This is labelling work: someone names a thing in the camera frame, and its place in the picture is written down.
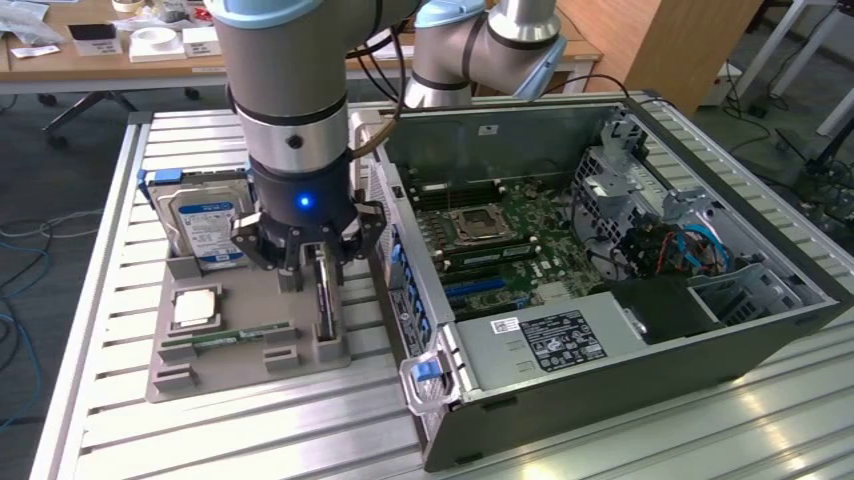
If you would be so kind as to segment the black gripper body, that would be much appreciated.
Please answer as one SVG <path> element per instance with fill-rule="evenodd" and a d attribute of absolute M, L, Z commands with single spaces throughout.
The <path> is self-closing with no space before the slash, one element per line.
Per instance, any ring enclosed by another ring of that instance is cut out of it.
<path fill-rule="evenodd" d="M 324 168 L 303 173 L 268 169 L 249 158 L 255 192 L 267 238 L 284 246 L 293 229 L 301 243 L 342 241 L 356 218 L 351 197 L 351 157 L 338 157 Z"/>

